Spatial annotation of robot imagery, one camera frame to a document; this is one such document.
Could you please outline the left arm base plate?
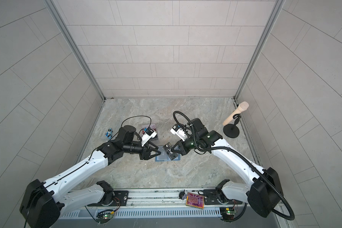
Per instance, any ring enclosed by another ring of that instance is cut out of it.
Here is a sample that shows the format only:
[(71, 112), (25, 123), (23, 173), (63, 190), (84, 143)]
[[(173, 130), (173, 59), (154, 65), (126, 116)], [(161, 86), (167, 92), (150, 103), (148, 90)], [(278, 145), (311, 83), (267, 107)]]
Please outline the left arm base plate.
[(114, 191), (112, 196), (105, 195), (98, 203), (89, 204), (89, 207), (119, 207), (126, 206), (129, 191)]

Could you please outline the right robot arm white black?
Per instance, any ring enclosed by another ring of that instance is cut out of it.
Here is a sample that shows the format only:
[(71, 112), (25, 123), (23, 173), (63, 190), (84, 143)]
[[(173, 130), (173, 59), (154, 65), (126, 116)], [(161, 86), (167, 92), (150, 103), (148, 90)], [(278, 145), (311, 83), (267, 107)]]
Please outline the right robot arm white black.
[(284, 198), (279, 176), (273, 168), (265, 169), (237, 152), (216, 131), (208, 131), (200, 119), (187, 125), (176, 123), (170, 130), (180, 140), (172, 152), (186, 155), (192, 150), (208, 152), (224, 161), (244, 181), (240, 187), (224, 180), (217, 186), (222, 200), (238, 200), (248, 204), (258, 215), (266, 218), (271, 212), (294, 220), (292, 207)]

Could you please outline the blue card holder wallet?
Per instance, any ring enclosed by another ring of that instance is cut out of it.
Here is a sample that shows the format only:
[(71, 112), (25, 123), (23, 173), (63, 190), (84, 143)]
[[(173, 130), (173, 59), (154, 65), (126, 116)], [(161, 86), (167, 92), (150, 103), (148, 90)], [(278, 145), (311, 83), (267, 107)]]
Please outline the blue card holder wallet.
[[(161, 152), (161, 154), (159, 156), (155, 157), (156, 162), (172, 161), (171, 158), (168, 156), (167, 152), (162, 147), (159, 147), (158, 150)], [(181, 155), (180, 154), (177, 154), (177, 155), (178, 155), (178, 157), (173, 159), (173, 161), (180, 161), (181, 160)]]

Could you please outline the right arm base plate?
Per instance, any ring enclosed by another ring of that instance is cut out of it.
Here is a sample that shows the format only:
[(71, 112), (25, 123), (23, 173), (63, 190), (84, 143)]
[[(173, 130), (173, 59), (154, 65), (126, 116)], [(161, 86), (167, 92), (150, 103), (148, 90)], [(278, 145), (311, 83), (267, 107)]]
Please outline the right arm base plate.
[(198, 191), (199, 195), (204, 196), (205, 205), (241, 205), (242, 201), (227, 199), (227, 197), (216, 189), (204, 189)]

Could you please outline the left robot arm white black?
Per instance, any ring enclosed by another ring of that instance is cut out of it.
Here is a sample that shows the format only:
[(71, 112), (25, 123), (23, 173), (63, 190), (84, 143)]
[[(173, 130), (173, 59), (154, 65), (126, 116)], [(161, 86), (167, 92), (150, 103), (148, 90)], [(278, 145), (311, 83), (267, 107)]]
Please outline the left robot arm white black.
[(158, 146), (150, 141), (157, 132), (148, 128), (138, 135), (135, 127), (121, 127), (114, 140), (109, 140), (97, 147), (89, 157), (70, 167), (66, 171), (47, 179), (35, 179), (28, 184), (20, 206), (20, 213), (25, 219), (25, 226), (31, 228), (49, 228), (64, 214), (90, 204), (116, 207), (121, 206), (121, 199), (116, 197), (114, 189), (106, 181), (82, 190), (73, 191), (79, 183), (95, 172), (112, 164), (123, 154), (137, 154), (141, 160), (149, 160), (161, 154)]

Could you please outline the black VIP card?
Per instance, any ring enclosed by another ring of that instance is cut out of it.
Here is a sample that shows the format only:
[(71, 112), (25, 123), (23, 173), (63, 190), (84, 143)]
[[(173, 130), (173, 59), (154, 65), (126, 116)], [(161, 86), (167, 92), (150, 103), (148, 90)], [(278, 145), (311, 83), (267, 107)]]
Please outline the black VIP card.
[(173, 152), (172, 151), (172, 145), (171, 143), (167, 143), (163, 146), (163, 149), (165, 150), (166, 154), (168, 155), (168, 157), (171, 159), (171, 160), (174, 160), (176, 158), (178, 158), (178, 154)]

